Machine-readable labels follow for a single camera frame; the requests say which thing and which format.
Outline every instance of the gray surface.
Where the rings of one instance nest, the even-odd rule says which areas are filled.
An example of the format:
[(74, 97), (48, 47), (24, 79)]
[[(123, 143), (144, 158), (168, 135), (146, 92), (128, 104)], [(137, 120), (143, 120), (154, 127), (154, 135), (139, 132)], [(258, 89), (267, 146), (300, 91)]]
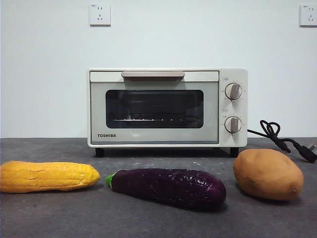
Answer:
[[(301, 138), (309, 144), (315, 138)], [(268, 139), (249, 139), (246, 148), (276, 148)], [(293, 147), (291, 159), (305, 176), (299, 199), (272, 202), (244, 195), (236, 186), (232, 164), (220, 149), (110, 150), (94, 158), (94, 149), (79, 139), (2, 139), (1, 163), (69, 161), (93, 165), (97, 184), (71, 192), (1, 193), (2, 238), (207, 238), (316, 237), (317, 163), (303, 160)], [(197, 212), (144, 201), (111, 191), (104, 180), (120, 169), (186, 168), (209, 172), (227, 189), (218, 212)]]

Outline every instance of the corn cob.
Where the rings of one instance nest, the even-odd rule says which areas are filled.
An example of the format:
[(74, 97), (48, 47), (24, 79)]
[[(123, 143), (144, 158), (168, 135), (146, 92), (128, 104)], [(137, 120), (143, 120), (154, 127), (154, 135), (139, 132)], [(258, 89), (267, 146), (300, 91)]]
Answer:
[(10, 161), (1, 165), (0, 190), (24, 193), (88, 187), (100, 175), (91, 165), (70, 162), (31, 163)]

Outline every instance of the black power cord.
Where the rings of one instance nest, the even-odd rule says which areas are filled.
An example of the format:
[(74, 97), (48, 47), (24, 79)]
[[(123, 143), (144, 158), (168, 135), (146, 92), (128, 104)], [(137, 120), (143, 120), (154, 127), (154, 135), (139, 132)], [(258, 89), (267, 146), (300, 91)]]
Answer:
[[(290, 153), (291, 151), (287, 147), (287, 144), (285, 142), (292, 142), (294, 147), (300, 153), (300, 155), (303, 156), (308, 162), (313, 163), (317, 160), (317, 155), (314, 153), (314, 151), (317, 150), (316, 144), (313, 144), (312, 146), (307, 148), (306, 146), (301, 146), (295, 140), (290, 139), (290, 138), (279, 139), (277, 137), (277, 135), (278, 135), (279, 131), (281, 130), (281, 126), (279, 124), (277, 124), (276, 122), (267, 122), (265, 120), (261, 120), (260, 125), (266, 134), (259, 133), (259, 132), (254, 131), (254, 130), (248, 130), (248, 132), (271, 139), (280, 149), (282, 149), (288, 153)], [(275, 125), (277, 127), (276, 132), (274, 132), (272, 125)]]

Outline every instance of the potato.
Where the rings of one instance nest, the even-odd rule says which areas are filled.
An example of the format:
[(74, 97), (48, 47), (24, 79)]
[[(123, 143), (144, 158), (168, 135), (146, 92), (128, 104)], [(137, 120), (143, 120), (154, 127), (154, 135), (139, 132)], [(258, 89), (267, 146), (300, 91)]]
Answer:
[(239, 186), (252, 196), (289, 201), (303, 189), (302, 171), (276, 150), (244, 150), (234, 161), (233, 170)]

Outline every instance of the glass window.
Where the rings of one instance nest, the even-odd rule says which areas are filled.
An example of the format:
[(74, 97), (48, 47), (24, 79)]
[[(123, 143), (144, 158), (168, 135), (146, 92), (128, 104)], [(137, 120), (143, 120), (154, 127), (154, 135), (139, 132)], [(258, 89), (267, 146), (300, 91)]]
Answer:
[(200, 128), (204, 124), (201, 90), (109, 90), (108, 128)]

